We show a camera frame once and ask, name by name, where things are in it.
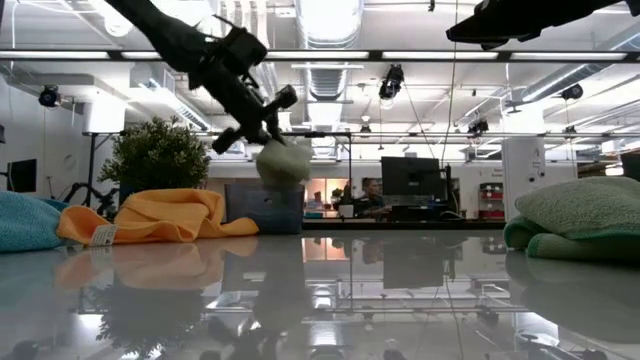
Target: black monitor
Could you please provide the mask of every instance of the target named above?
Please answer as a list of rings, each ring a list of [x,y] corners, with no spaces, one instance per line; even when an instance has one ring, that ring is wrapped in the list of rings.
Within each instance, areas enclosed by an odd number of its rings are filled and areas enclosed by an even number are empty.
[[[36,192],[37,169],[36,159],[9,163],[7,165],[7,190],[18,193]]]
[[[446,182],[438,159],[383,157],[384,195],[434,196],[444,199]]]
[[[640,154],[622,154],[620,160],[622,160],[624,176],[640,181]]]

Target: black robotic arm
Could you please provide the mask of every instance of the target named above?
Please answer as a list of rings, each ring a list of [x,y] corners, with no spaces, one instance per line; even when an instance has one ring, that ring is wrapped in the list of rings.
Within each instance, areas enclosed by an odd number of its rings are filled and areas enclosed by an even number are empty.
[[[150,0],[106,2],[149,39],[167,65],[189,75],[191,90],[203,86],[238,121],[238,130],[229,128],[213,142],[218,154],[242,137],[262,145],[271,139],[284,144],[278,128],[278,110],[290,107],[298,98],[293,87],[287,85],[273,102],[264,104],[258,84],[249,74],[249,69],[267,55],[267,49],[255,36],[233,26],[224,38],[213,38],[164,14]]]

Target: tag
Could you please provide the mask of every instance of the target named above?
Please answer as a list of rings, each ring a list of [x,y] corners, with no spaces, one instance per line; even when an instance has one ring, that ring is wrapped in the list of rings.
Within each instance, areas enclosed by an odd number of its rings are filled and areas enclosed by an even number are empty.
[[[89,246],[111,246],[116,237],[118,225],[100,225],[93,232]]]

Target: ceiling light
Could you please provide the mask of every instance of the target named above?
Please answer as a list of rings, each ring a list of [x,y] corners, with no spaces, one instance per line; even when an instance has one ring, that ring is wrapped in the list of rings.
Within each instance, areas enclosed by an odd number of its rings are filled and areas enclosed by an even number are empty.
[[[383,59],[398,60],[493,60],[497,52],[483,51],[385,51]]]
[[[160,60],[160,54],[155,51],[124,51],[122,57],[134,60]]]
[[[366,59],[368,51],[328,51],[328,50],[300,50],[300,51],[269,51],[266,60],[333,60]]]
[[[362,70],[364,65],[356,64],[291,64],[295,70]]]
[[[513,60],[622,60],[627,54],[615,52],[517,52]]]
[[[607,176],[622,176],[622,175],[624,175],[624,169],[621,168],[621,167],[607,168],[607,169],[605,169],[604,173]]]
[[[0,51],[0,59],[59,59],[99,60],[109,59],[106,51]]]
[[[89,0],[89,4],[104,18],[104,28],[109,35],[123,37],[133,29],[133,24],[104,0]]]

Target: gray box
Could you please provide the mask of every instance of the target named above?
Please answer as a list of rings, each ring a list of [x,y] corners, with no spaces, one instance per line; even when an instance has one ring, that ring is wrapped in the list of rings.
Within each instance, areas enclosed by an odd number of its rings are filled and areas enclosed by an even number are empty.
[[[260,234],[300,234],[304,215],[304,186],[265,187],[225,184],[227,221],[248,217]]]

